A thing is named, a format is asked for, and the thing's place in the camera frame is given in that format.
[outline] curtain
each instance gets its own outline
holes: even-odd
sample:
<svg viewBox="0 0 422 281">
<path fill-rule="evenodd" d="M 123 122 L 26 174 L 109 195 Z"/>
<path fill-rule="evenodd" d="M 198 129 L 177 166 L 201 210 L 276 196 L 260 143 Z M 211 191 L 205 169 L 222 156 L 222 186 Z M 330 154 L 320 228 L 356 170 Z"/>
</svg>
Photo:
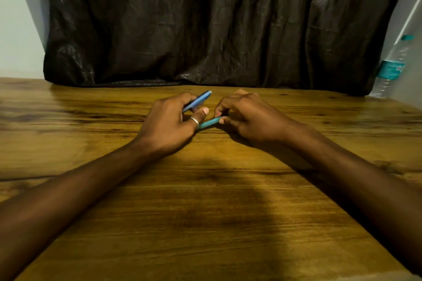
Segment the curtain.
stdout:
<svg viewBox="0 0 422 281">
<path fill-rule="evenodd" d="M 370 92 L 397 0 L 50 0 L 45 79 Z"/>
</svg>

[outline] person's left hand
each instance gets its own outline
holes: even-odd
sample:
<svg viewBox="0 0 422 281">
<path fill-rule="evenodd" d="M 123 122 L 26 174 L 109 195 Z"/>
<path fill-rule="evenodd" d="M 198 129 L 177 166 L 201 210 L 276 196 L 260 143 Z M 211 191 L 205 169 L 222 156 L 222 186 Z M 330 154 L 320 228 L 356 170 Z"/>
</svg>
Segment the person's left hand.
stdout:
<svg viewBox="0 0 422 281">
<path fill-rule="evenodd" d="M 176 151 L 195 133 L 196 122 L 183 121 L 182 114 L 183 106 L 195 98 L 192 93 L 184 92 L 155 101 L 133 143 L 159 157 Z M 207 107 L 201 107 L 192 117 L 201 124 L 208 113 Z"/>
</svg>

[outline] hand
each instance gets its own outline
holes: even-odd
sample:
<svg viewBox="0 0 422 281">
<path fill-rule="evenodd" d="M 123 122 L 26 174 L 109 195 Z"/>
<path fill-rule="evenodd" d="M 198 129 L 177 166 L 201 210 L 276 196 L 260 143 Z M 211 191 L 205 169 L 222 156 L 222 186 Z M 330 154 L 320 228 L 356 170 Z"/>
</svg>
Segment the hand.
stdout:
<svg viewBox="0 0 422 281">
<path fill-rule="evenodd" d="M 155 101 L 133 143 L 147 146 L 159 157 L 176 151 L 195 133 L 196 122 L 192 119 L 183 121 L 182 114 L 183 106 L 195 98 L 192 93 L 185 92 Z M 192 117 L 201 124 L 208 113 L 207 107 L 201 107 L 195 109 Z"/>
<path fill-rule="evenodd" d="M 262 101 L 257 93 L 248 93 L 242 89 L 221 99 L 215 108 L 214 117 L 223 113 L 229 113 L 229 116 L 221 118 L 220 124 L 232 126 L 251 142 L 284 142 L 288 129 L 300 124 Z"/>
</svg>

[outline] ring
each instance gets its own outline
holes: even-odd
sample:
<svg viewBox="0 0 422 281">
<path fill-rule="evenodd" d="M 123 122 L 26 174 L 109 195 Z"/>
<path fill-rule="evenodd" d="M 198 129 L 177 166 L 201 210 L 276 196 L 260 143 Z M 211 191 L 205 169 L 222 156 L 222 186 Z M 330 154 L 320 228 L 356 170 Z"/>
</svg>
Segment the ring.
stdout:
<svg viewBox="0 0 422 281">
<path fill-rule="evenodd" d="M 198 120 L 197 120 L 197 119 L 195 119 L 195 118 L 193 118 L 193 117 L 191 117 L 190 119 L 192 119 L 193 121 L 195 121 L 195 122 L 196 122 L 196 128 L 198 128 L 198 127 L 199 127 L 199 122 L 198 122 Z"/>
</svg>

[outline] plastic bottle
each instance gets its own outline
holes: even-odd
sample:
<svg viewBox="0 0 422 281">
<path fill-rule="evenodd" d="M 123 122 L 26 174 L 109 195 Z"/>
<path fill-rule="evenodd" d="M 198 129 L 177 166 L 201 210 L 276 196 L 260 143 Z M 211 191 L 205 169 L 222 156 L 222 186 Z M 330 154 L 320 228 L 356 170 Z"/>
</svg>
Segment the plastic bottle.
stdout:
<svg viewBox="0 0 422 281">
<path fill-rule="evenodd" d="M 413 39 L 413 35 L 403 35 L 400 42 L 393 46 L 388 57 L 381 63 L 370 97 L 385 98 L 386 90 L 394 84 L 406 65 L 407 53 Z"/>
</svg>

